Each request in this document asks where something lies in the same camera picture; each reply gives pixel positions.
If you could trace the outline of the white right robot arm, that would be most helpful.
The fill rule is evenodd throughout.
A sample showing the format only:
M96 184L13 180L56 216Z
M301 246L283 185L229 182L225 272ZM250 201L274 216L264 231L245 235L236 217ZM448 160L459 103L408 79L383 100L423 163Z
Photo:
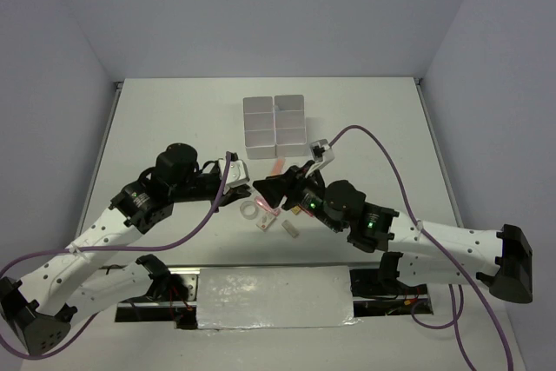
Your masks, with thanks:
M388 294L421 284L483 285L499 300L533 300L533 250L521 228L478 230L415 221L373 204L347 180L326 183L319 171L292 166L253 183L276 209L299 207L365 253L382 254L379 287Z

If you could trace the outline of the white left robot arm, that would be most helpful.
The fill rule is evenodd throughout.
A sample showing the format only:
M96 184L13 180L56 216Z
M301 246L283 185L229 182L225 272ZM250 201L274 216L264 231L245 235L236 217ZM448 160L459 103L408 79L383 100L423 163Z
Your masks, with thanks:
M156 253L182 245L206 225L219 208L247 198L246 163L228 152L209 162L206 172L196 150L170 144L154 166L145 169L111 199L99 218L66 248L44 250L38 269L19 278L1 276L1 316L22 343L25 360L49 358L68 347L64 339L78 323L89 325L96 314L120 301L147 297L158 301L176 296L184 301L182 279ZM187 235L171 244L137 247L136 241L172 215L175 204L210 202L208 213Z

